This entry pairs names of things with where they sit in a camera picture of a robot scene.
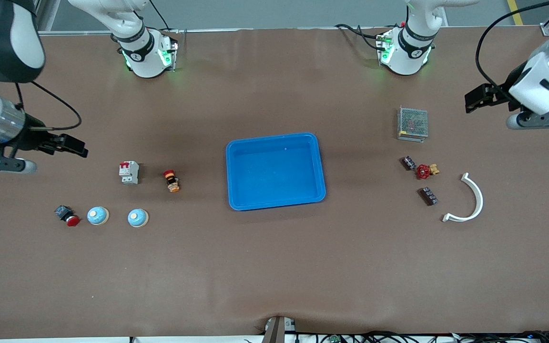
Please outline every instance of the brown table surface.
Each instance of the brown table surface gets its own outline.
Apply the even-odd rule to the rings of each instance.
[[[408,77],[337,30],[191,33],[177,72],[154,80],[128,72],[107,36],[45,37],[39,82],[83,114],[70,134],[90,154],[22,152],[36,174],[0,173],[0,337],[253,334],[273,315],[305,332],[549,330],[549,130],[508,130],[506,106],[464,113],[484,82],[482,31],[443,29]],[[536,27],[495,29],[484,68],[503,81],[541,41]],[[22,89],[35,117],[74,121]],[[0,94],[16,99],[13,85]],[[396,139],[400,106],[429,111],[425,143]],[[233,211],[226,144],[303,131],[319,139],[325,200]],[[405,155],[442,173],[416,180]],[[120,182],[124,160],[141,163],[139,185]],[[484,209],[442,223],[473,211],[464,172]],[[59,204],[111,217],[67,228]],[[126,223],[133,208],[150,214],[144,228]]]

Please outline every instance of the green led light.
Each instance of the green led light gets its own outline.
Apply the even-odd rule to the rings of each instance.
[[[429,59],[429,53],[431,52],[431,47],[427,49],[427,52],[425,52],[425,59],[423,60],[423,64],[427,63],[427,59]]]
[[[128,56],[126,56],[126,52],[122,51],[122,56],[124,56],[124,61],[126,61],[126,66],[129,68],[132,68],[131,63],[128,61]]]
[[[389,63],[391,61],[391,56],[394,52],[394,46],[390,45],[385,51],[383,52],[383,55],[381,55],[381,62],[382,63]]]
[[[162,63],[167,67],[171,65],[171,54],[166,52],[166,50],[163,51],[160,49],[158,49],[158,52],[160,53]]]

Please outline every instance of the white curved pipe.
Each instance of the white curved pipe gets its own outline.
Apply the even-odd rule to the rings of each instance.
[[[469,217],[466,218],[457,217],[456,215],[446,213],[444,219],[442,219],[443,222],[446,222],[448,220],[452,220],[453,222],[466,222],[467,220],[477,217],[482,211],[482,206],[484,206],[484,197],[482,197],[482,192],[480,191],[480,188],[478,188],[478,185],[470,180],[469,173],[463,174],[463,176],[461,176],[461,180],[471,188],[474,195],[476,196],[476,209]]]

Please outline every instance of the small black switch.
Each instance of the small black switch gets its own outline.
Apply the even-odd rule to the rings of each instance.
[[[542,85],[545,89],[547,89],[549,91],[549,81],[548,80],[542,79],[541,81],[539,81],[539,84]]]

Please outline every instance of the white circuit breaker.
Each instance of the white circuit breaker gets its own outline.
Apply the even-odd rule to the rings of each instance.
[[[139,163],[135,161],[124,161],[120,163],[120,172],[123,184],[138,184],[139,183]]]

